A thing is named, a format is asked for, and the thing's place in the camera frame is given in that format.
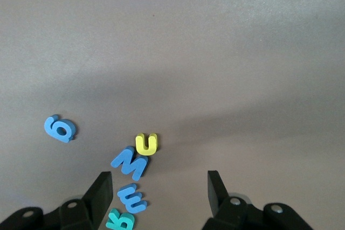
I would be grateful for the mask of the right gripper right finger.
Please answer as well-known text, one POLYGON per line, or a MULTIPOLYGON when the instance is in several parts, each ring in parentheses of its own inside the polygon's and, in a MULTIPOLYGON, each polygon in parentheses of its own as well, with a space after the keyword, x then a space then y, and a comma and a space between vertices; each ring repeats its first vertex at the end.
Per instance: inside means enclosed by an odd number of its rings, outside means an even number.
POLYGON ((260 210, 238 195, 229 195, 218 171, 208 171, 208 200, 212 217, 203 229, 312 229, 286 204, 269 203, 260 210))

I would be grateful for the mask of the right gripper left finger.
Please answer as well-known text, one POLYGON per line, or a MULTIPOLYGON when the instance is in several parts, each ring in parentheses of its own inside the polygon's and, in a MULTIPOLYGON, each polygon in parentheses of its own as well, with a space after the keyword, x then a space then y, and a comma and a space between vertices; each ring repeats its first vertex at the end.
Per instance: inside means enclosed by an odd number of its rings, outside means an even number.
POLYGON ((98 229, 113 200, 111 172, 102 172, 80 199, 71 199, 44 214, 40 207, 17 210, 1 229, 98 229))

